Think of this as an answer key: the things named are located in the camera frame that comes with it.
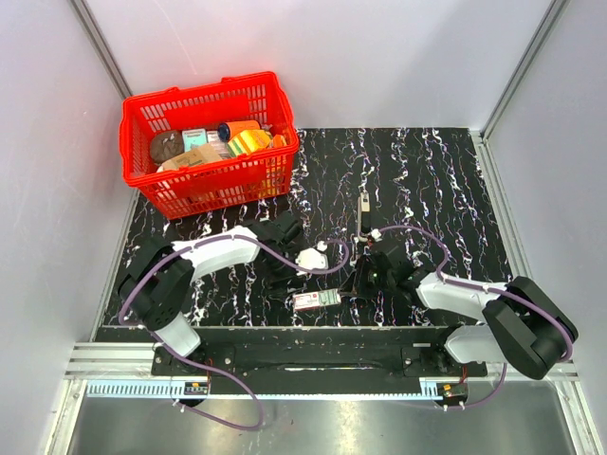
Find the red white staple box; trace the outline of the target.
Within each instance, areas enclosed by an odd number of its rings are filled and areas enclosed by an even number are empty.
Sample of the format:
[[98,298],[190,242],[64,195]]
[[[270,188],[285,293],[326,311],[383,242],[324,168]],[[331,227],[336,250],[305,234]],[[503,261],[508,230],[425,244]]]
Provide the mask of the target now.
[[320,309],[340,304],[340,294],[337,289],[313,291],[293,296],[295,312]]

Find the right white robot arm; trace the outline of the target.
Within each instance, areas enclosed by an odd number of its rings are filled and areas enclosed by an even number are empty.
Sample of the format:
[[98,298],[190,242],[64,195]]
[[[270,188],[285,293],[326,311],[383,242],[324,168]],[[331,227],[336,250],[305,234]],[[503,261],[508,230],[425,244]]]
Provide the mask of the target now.
[[377,251],[359,257],[340,294],[370,300],[380,292],[478,322],[449,329],[432,350],[432,366],[443,375],[471,362],[501,362],[540,380],[570,358],[579,338],[575,324],[528,277],[464,280],[415,266],[393,251]]

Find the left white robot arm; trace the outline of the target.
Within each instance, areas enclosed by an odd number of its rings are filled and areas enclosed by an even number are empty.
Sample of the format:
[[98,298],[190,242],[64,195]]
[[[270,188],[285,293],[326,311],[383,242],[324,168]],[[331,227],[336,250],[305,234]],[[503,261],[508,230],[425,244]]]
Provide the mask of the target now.
[[201,338],[187,321],[182,306],[199,279],[224,268],[257,260],[266,266],[273,284],[289,281],[296,271],[278,260],[294,262],[302,223],[285,211],[274,220],[247,220],[225,232],[193,241],[152,238],[139,250],[120,278],[118,294],[128,305],[120,321],[142,324],[173,353],[173,364],[184,374],[196,374],[205,364]]

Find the yellow green snack pack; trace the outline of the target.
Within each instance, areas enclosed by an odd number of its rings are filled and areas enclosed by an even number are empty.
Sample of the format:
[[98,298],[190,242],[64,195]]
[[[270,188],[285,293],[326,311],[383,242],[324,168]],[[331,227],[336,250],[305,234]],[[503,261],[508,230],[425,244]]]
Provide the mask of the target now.
[[265,130],[244,130],[228,142],[231,157],[252,155],[269,147],[272,136]]

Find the brown cardboard box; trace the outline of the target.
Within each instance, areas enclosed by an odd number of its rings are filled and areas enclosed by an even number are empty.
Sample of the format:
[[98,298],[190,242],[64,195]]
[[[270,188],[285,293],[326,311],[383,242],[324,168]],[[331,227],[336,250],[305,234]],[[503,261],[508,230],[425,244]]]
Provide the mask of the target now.
[[222,160],[222,155],[219,154],[210,143],[207,143],[165,161],[156,171],[158,173],[163,171],[176,171],[181,168],[195,167]]

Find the red plastic shopping basket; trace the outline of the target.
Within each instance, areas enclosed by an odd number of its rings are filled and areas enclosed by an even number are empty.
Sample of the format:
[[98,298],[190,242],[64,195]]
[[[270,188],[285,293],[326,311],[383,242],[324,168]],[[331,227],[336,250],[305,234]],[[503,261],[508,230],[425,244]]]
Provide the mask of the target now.
[[[223,122],[256,120],[285,146],[176,171],[159,171],[152,140],[170,130],[214,130]],[[124,182],[168,219],[287,194],[300,139],[288,97],[275,73],[228,77],[191,88],[171,87],[122,104],[119,150]]]

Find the orange blue cylinder can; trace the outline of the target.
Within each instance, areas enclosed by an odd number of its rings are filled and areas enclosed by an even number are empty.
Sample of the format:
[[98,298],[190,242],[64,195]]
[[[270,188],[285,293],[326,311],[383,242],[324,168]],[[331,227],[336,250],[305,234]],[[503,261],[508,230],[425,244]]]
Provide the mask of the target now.
[[243,131],[258,130],[260,128],[259,122],[254,119],[222,122],[217,127],[217,134],[223,142],[229,142]]

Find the teal small box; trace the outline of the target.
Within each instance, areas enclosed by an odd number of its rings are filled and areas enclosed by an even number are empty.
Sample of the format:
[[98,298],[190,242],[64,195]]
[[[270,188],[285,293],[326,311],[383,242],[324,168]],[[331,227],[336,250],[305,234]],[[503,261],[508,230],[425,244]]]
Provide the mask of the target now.
[[183,130],[181,134],[185,152],[208,143],[207,131],[204,128]]

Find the brown round cookie pack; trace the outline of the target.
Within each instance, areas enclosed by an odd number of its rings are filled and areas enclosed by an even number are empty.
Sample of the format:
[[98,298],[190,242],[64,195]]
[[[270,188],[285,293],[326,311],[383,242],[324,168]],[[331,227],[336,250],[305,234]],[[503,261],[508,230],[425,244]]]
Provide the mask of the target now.
[[150,142],[149,155],[156,165],[161,165],[184,153],[182,133],[177,130],[165,131]]

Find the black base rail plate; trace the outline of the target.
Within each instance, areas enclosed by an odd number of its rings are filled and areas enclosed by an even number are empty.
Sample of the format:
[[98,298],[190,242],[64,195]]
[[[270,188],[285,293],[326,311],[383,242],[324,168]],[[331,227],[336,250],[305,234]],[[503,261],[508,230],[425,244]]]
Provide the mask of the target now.
[[346,376],[484,378],[481,362],[455,363],[441,355],[444,327],[204,328],[194,361],[243,380],[262,375],[311,372]]

